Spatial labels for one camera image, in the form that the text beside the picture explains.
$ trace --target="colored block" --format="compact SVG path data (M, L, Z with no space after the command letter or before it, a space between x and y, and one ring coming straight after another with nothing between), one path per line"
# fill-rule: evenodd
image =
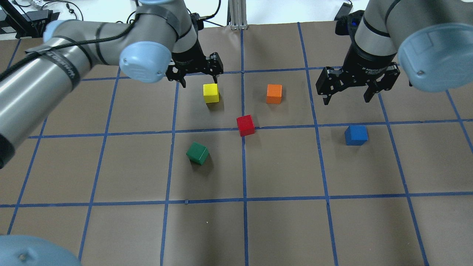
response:
M236 119L240 136L247 136L254 134L254 124L251 115L245 115Z
M186 155L187 157L189 157L189 160L195 162L196 164L202 165L204 164L205 159L209 155L209 151L204 145L194 142L187 151Z
M347 146L361 146L368 140L368 131L364 125L351 125L345 131Z
M282 100L282 85L268 84L268 91L266 93L267 104L280 104Z
M204 100L205 103L218 103L219 99L219 87L217 84L204 84Z

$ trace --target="metal bracket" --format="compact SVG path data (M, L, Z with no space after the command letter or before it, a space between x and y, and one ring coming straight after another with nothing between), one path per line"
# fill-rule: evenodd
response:
M232 30L247 29L246 0L228 0L227 24Z

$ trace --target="table surface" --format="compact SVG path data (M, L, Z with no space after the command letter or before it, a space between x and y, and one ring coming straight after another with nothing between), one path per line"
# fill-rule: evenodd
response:
M425 93L404 73L324 106L315 81L350 45L334 22L199 32L225 73L187 88L96 66L0 171L0 233L84 266L450 265L473 261L473 84ZM0 42L0 68L41 40ZM281 84L269 105L267 84ZM252 115L241 138L236 118ZM349 125L369 140L346 146ZM186 151L198 142L203 166Z

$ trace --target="blue plastic cap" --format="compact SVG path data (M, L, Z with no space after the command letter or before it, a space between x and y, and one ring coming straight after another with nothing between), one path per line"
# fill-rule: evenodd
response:
M54 20L46 25L46 30L43 32L43 42L47 42L51 40L54 36L54 31L59 27L66 20Z
M368 130L364 125L351 125L345 131L348 146L361 146L368 140Z
M172 1L174 0L139 0L140 3L145 5L161 5L170 3Z
M0 262L8 266L80 266L70 251L41 238L0 236Z
M166 46L155 42L137 42L120 54L120 67L130 78L145 83L160 81L171 61Z
M422 29L404 40L398 57L420 90L461 87L473 81L473 26L445 23Z

